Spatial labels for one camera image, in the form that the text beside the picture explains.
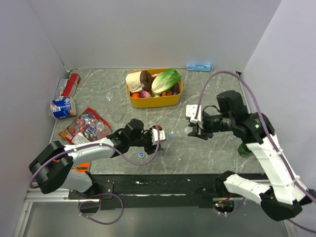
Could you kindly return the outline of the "clear bottle with red label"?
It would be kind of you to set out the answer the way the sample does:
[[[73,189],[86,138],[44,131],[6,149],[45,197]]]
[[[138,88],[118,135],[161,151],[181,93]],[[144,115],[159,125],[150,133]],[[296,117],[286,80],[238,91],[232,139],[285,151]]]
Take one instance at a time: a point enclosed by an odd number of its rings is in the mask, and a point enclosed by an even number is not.
[[[170,131],[166,132],[166,140],[170,141],[174,138],[179,137],[180,131],[178,130],[178,128],[173,128]]]

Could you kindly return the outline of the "translucent white bottle cap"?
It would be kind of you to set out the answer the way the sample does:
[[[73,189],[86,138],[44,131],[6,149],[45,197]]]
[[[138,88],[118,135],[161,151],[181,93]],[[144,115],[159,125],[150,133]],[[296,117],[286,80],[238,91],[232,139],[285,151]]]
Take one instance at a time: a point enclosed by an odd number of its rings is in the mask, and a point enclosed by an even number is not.
[[[192,130],[193,130],[193,128],[192,128],[192,127],[187,126],[187,127],[185,128],[185,133],[188,135],[189,133],[191,133],[191,132],[192,132]]]

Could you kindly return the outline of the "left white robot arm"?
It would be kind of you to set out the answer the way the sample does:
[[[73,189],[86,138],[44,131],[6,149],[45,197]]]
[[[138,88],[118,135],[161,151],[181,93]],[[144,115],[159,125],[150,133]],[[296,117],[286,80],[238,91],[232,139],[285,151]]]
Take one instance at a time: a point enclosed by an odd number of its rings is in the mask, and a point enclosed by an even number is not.
[[[32,174],[29,187],[39,188],[43,194],[63,188],[77,191],[86,198],[95,197],[100,192],[98,183],[88,171],[76,172],[74,167],[118,156],[138,165],[126,157],[129,148],[142,147],[146,154],[155,157],[164,139],[165,132],[160,125],[145,130],[141,120],[132,119],[124,128],[94,142],[80,145],[51,142],[29,165]]]

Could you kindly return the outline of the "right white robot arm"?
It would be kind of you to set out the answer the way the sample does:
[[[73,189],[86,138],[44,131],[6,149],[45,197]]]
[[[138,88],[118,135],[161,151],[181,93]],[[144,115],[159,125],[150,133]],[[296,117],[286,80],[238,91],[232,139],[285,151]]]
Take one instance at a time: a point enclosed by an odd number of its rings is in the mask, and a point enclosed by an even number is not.
[[[249,113],[240,93],[230,90],[217,95],[219,114],[209,115],[200,105],[187,105],[188,136],[208,140],[216,132],[231,131],[242,140],[246,150],[255,155],[269,184],[260,184],[232,171],[215,179],[218,195],[241,195],[258,203],[273,220],[296,217],[302,206],[316,198],[315,190],[308,189],[289,165],[281,150],[277,135],[269,119],[258,113]]]

